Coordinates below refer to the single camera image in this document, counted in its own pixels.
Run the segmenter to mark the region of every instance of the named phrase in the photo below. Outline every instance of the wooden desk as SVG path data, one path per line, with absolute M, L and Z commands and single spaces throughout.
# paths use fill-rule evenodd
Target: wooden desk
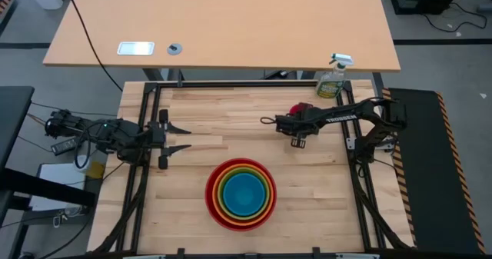
M 374 96 L 371 81 L 353 81 L 353 86 L 356 101 Z M 142 82 L 126 83 L 118 117 L 138 121 L 143 87 Z M 138 253 L 175 254 L 179 247 L 187 254 L 308 253 L 312 247 L 322 252 L 362 251 L 341 126 L 325 126 L 318 136 L 307 138 L 305 149 L 296 149 L 289 137 L 259 121 L 285 114 L 299 101 L 322 108 L 336 105 L 335 100 L 318 98 L 310 87 L 164 89 L 160 108 L 169 109 L 174 125 L 193 132 L 170 134 L 169 144 L 193 147 L 174 154 L 167 171 L 157 168 L 158 151 L 153 152 Z M 363 134 L 371 126 L 361 121 Z M 229 231 L 215 223 L 204 202 L 212 170 L 239 157 L 261 162 L 278 189 L 271 218 L 249 232 Z M 375 158 L 391 163 L 390 155 L 382 151 Z M 111 156 L 106 172 L 117 165 L 119 161 Z M 394 170 L 374 163 L 371 173 L 382 216 L 403 241 L 412 244 Z M 89 250 L 102 242 L 119 218 L 127 176 L 124 166 L 102 185 Z M 371 219 L 367 222 L 375 243 Z M 126 248 L 130 238 L 129 228 Z
M 103 64 L 139 68 L 400 71 L 381 0 L 75 0 Z M 154 42 L 152 56 L 120 56 L 120 42 Z M 167 47 L 179 43 L 180 55 Z M 46 65 L 98 65 L 70 5 Z

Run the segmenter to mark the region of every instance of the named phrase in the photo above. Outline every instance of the white label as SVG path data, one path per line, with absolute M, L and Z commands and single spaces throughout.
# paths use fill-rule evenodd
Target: white label
M 121 42 L 118 47 L 119 55 L 152 55 L 154 42 Z

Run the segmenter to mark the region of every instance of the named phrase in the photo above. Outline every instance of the red object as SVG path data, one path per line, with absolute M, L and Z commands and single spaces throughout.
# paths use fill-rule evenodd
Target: red object
M 271 183 L 273 184 L 273 191 L 271 198 L 273 198 L 273 204 L 271 205 L 270 211 L 267 213 L 267 215 L 264 217 L 263 220 L 259 221 L 256 224 L 252 224 L 250 226 L 239 226 L 236 224 L 231 224 L 227 222 L 225 219 L 223 219 L 218 212 L 215 210 L 214 205 L 212 203 L 212 198 L 213 198 L 213 187 L 214 187 L 214 182 L 217 179 L 218 175 L 227 167 L 232 166 L 234 164 L 252 164 L 258 168 L 260 168 L 270 179 Z M 205 203 L 207 205 L 208 213 L 217 221 L 221 226 L 233 230 L 233 231 L 250 231 L 252 229 L 255 229 L 256 227 L 259 227 L 262 225 L 265 221 L 267 221 L 268 218 L 270 218 L 271 213 L 274 211 L 275 204 L 277 203 L 277 187 L 275 186 L 275 181 L 273 177 L 271 176 L 270 172 L 265 168 L 262 164 L 251 160 L 247 158 L 235 158 L 228 160 L 222 164 L 220 164 L 218 167 L 212 171 L 210 174 L 210 177 L 208 178 L 207 185 L 205 186 Z
M 299 111 L 303 111 L 305 108 L 312 108 L 313 105 L 304 103 L 304 102 L 299 102 L 298 104 L 292 106 L 291 110 L 289 110 L 290 115 L 295 115 Z

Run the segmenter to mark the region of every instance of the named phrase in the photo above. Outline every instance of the cleaning solution bottle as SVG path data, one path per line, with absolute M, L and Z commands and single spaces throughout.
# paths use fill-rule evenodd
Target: cleaning solution bottle
M 345 67 L 354 65 L 350 55 L 332 54 L 330 64 L 337 62 L 333 71 L 325 72 L 316 85 L 316 95 L 322 98 L 336 98 L 344 88 Z

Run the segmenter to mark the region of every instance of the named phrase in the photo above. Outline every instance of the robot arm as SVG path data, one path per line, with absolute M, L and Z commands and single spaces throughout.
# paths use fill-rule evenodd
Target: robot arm
M 381 117 L 374 112 L 377 106 L 384 109 Z M 275 119 L 262 118 L 261 122 L 275 123 L 277 132 L 292 136 L 291 146 L 304 148 L 305 138 L 311 134 L 318 134 L 325 125 L 356 119 L 368 120 L 374 124 L 373 129 L 367 135 L 355 141 L 357 159 L 372 161 L 375 147 L 389 134 L 405 128 L 407 113 L 404 105 L 397 101 L 369 98 L 357 104 L 328 109 L 300 103 L 295 105 L 287 115 L 275 115 Z
M 74 116 L 70 111 L 53 111 L 52 117 L 46 121 L 47 136 L 57 138 L 79 137 L 96 144 L 96 148 L 106 154 L 116 153 L 118 159 L 129 163 L 143 165 L 150 161 L 146 158 L 148 149 L 160 148 L 159 168 L 168 168 L 168 156 L 184 148 L 180 145 L 166 147 L 166 132 L 190 134 L 189 131 L 174 127 L 168 121 L 167 110 L 159 112 L 159 122 L 149 122 L 144 130 L 139 125 L 123 119 L 88 120 Z

